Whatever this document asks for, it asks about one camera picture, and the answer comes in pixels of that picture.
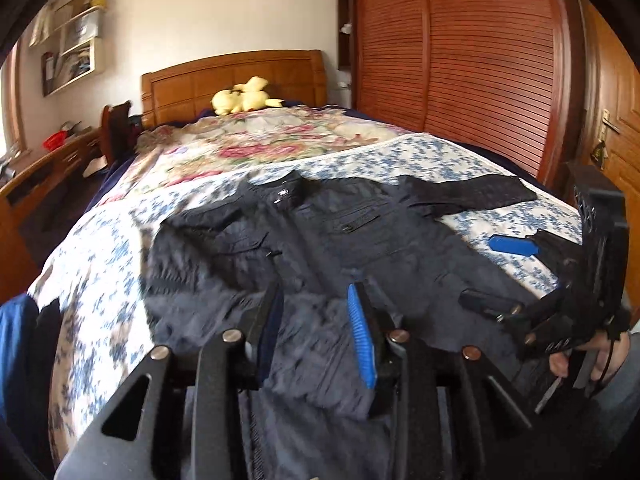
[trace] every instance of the wooden headboard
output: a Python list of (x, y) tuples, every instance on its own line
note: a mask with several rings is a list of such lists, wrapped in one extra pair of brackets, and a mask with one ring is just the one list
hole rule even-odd
[(142, 76), (142, 123), (190, 121), (220, 90), (257, 75), (269, 81), (273, 98), (326, 104), (326, 75), (319, 50), (256, 50), (206, 57)]

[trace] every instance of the plush toy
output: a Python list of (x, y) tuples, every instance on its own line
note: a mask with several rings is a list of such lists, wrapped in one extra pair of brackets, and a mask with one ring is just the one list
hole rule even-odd
[(282, 99), (270, 99), (263, 91), (268, 84), (266, 79), (253, 76), (247, 83), (235, 85), (233, 90), (221, 90), (211, 100), (216, 115), (281, 107)]

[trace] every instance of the blue and white floral sheet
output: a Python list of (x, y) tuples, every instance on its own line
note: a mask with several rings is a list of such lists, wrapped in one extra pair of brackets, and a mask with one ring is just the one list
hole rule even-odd
[[(55, 460), (66, 455), (152, 347), (142, 291), (146, 256), (160, 222), (184, 209), (230, 195), (242, 178), (268, 182), (293, 169), (309, 178), (360, 176), (389, 183), (400, 174), (434, 182), (508, 174), (446, 140), (407, 134), (346, 152), (201, 178), (95, 207), (49, 257), (30, 288), (40, 306), (60, 298), (64, 310), (49, 406)], [(533, 202), (463, 212), (442, 221), (540, 296), (556, 283), (546, 267), (533, 257), (495, 253), (487, 246), (492, 234), (523, 236), (539, 228), (580, 241), (577, 211), (551, 195), (536, 192), (539, 199)]]

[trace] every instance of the floral blanket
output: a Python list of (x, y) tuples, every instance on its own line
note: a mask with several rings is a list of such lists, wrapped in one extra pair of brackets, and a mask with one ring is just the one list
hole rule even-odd
[[(91, 209), (49, 257), (29, 290), (40, 306), (60, 298), (64, 311), (49, 405), (50, 440), (56, 460), (64, 457), (152, 347), (143, 304), (144, 274), (146, 256), (160, 222), (169, 215), (230, 195), (243, 178), (263, 183), (291, 170), (308, 178), (360, 176), (389, 183), (394, 183), (400, 174), (433, 182), (487, 173), (508, 174), (446, 140), (428, 134), (406, 134), (345, 152), (242, 168), (158, 187), (132, 200), (126, 198)], [(541, 296), (556, 284), (546, 267), (534, 257), (495, 253), (487, 245), (492, 234), (523, 236), (539, 228), (580, 241), (577, 211), (551, 195), (539, 190), (536, 193), (539, 199), (532, 202), (467, 211), (442, 221)]]
[(342, 108), (266, 108), (205, 117), (140, 135), (138, 156), (98, 204), (256, 164), (342, 152), (405, 134), (391, 124), (346, 116)]

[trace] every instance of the black jacket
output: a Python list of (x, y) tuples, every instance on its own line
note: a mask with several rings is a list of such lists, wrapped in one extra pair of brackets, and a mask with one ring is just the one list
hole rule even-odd
[(536, 364), (522, 370), (510, 337), (463, 311), (458, 296), (467, 287), (524, 303), (533, 295), (438, 218), (535, 199), (502, 175), (441, 184), (402, 176), (390, 186), (292, 172), (262, 186), (243, 182), (226, 200), (162, 222), (146, 284), (154, 341), (178, 353), (198, 348), (236, 325), (279, 277), (285, 313), (271, 375), (246, 400), (264, 474), (382, 478), (388, 420), (366, 420), (372, 395), (358, 376), (348, 285), (364, 282), (375, 307), (432, 346), (479, 346), (527, 394)]

